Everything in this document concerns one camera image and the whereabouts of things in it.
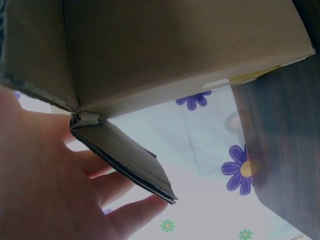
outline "cardboard flap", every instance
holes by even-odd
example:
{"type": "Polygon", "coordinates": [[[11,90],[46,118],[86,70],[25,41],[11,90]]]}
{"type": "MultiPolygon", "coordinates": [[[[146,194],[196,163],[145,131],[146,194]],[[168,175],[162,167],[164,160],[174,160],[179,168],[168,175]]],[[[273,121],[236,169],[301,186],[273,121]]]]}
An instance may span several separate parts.
{"type": "Polygon", "coordinates": [[[313,54],[292,0],[65,0],[82,110],[115,117],[313,54]]]}
{"type": "Polygon", "coordinates": [[[156,157],[119,128],[106,120],[80,128],[73,127],[77,119],[72,117],[70,123],[71,133],[115,170],[167,202],[175,203],[177,198],[156,157]]]}
{"type": "Polygon", "coordinates": [[[0,83],[73,110],[73,83],[62,0],[0,1],[0,83]]]}

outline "cardboard box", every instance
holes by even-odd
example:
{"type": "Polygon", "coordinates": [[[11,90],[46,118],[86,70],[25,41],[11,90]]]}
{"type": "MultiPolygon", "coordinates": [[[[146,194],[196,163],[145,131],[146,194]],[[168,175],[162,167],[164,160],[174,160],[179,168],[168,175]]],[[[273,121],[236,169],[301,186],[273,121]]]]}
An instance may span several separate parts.
{"type": "Polygon", "coordinates": [[[5,0],[0,11],[1,83],[71,112],[77,139],[172,204],[156,158],[107,119],[314,54],[291,0],[5,0]]]}

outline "cardboard edge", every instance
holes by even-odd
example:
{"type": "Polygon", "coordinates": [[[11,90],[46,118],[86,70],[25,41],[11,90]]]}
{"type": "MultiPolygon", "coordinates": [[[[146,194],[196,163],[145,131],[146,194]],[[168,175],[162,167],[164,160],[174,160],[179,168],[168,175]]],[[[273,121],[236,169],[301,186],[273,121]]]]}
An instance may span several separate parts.
{"type": "Polygon", "coordinates": [[[290,61],[288,63],[282,64],[282,65],[279,65],[279,66],[274,66],[274,67],[271,67],[269,69],[265,69],[265,70],[262,70],[262,71],[256,71],[256,72],[247,73],[247,74],[243,74],[243,75],[239,75],[239,76],[229,77],[229,82],[230,82],[230,84],[232,86],[246,84],[248,82],[256,80],[258,77],[260,77],[262,75],[265,75],[265,74],[267,74],[269,72],[272,72],[272,71],[274,71],[276,69],[283,68],[285,66],[288,66],[288,65],[295,64],[297,62],[303,61],[306,58],[308,58],[308,57],[310,57],[312,55],[315,55],[315,54],[316,54],[316,50],[315,50],[314,46],[311,43],[310,44],[310,53],[305,55],[305,56],[299,57],[296,60],[290,61]]]}
{"type": "Polygon", "coordinates": [[[97,154],[99,157],[101,157],[112,168],[114,168],[116,171],[121,173],[126,178],[133,181],[135,184],[137,184],[137,185],[141,186],[142,188],[144,188],[145,190],[157,195],[158,197],[160,197],[161,199],[170,203],[171,205],[174,205],[176,203],[175,200],[178,200],[178,198],[176,198],[175,196],[170,195],[167,192],[165,192],[164,190],[155,186],[154,184],[149,183],[143,177],[139,176],[137,173],[133,172],[132,170],[130,170],[129,168],[127,168],[126,166],[124,166],[123,164],[118,162],[116,159],[109,156],[106,152],[104,152],[99,147],[97,147],[93,142],[88,140],[84,135],[82,135],[76,129],[71,129],[70,131],[76,139],[78,139],[80,142],[85,144],[91,151],[93,151],[95,154],[97,154]]]}
{"type": "Polygon", "coordinates": [[[26,82],[20,77],[6,73],[1,66],[0,71],[0,84],[4,87],[18,90],[23,94],[28,95],[31,98],[39,99],[43,102],[56,106],[59,109],[63,109],[69,112],[78,112],[77,108],[72,107],[68,103],[64,102],[60,98],[48,94],[46,91],[42,90],[41,88],[33,85],[32,83],[26,82]]]}

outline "purple flower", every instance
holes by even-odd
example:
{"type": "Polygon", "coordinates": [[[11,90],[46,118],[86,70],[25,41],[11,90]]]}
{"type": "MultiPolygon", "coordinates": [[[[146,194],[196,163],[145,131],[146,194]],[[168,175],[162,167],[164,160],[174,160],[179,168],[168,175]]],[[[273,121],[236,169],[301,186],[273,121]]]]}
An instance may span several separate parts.
{"type": "Polygon", "coordinates": [[[211,91],[204,91],[204,92],[201,92],[201,93],[198,93],[195,95],[185,96],[185,97],[179,98],[179,99],[175,100],[175,102],[178,105],[183,105],[186,102],[188,109],[190,111],[194,111],[194,110],[196,110],[197,103],[201,107],[207,106],[208,102],[204,96],[209,96],[210,94],[211,94],[211,91]]]}
{"type": "Polygon", "coordinates": [[[106,210],[103,211],[104,215],[107,215],[111,213],[113,210],[111,208],[107,208],[106,210]]]}
{"type": "Polygon", "coordinates": [[[248,195],[253,178],[246,145],[244,145],[244,151],[241,147],[234,145],[230,148],[229,153],[234,162],[226,162],[221,167],[224,175],[233,175],[226,184],[226,189],[234,191],[241,186],[240,195],[248,195]]]}
{"type": "Polygon", "coordinates": [[[18,100],[20,99],[20,93],[18,91],[15,91],[14,95],[15,95],[16,99],[18,99],[18,100]]]}

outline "dark wood surface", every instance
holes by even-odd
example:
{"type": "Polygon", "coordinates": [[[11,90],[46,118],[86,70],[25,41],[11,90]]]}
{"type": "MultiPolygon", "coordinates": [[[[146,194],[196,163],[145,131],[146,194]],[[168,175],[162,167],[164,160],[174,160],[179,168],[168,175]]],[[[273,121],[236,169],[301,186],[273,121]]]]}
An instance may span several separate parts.
{"type": "Polygon", "coordinates": [[[320,240],[320,0],[293,2],[318,53],[232,89],[258,198],[320,240]]]}

